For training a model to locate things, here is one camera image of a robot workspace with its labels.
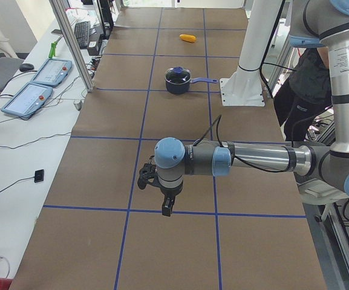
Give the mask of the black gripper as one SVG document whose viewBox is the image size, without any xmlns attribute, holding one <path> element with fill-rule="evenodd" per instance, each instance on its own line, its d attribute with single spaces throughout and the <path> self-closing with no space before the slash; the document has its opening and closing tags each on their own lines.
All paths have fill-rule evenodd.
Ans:
<svg viewBox="0 0 349 290">
<path fill-rule="evenodd" d="M 163 216 L 171 216 L 173 208 L 173 198 L 176 197 L 183 189 L 183 182 L 175 186 L 170 182 L 169 185 L 164 185 L 164 181 L 160 181 L 156 170 L 156 165 L 152 163 L 153 156 L 148 159 L 147 163 L 144 163 L 143 167 L 139 170 L 139 178 L 137 180 L 137 186 L 140 190 L 144 190 L 149 184 L 153 187 L 157 187 L 165 195 L 161 213 Z"/>
</svg>

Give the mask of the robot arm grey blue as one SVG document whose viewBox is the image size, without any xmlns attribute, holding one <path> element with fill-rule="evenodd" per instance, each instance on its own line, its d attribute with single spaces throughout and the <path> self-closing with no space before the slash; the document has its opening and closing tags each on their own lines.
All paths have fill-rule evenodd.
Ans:
<svg viewBox="0 0 349 290">
<path fill-rule="evenodd" d="M 349 197 L 349 1 L 295 1 L 290 35 L 294 47 L 324 45 L 329 50 L 334 143 L 292 147 L 200 139 L 185 145 L 164 138 L 137 181 L 140 189 L 151 185 L 161 190 L 163 215 L 171 215 L 184 175 L 226 176 L 233 166 L 312 176 Z"/>
</svg>

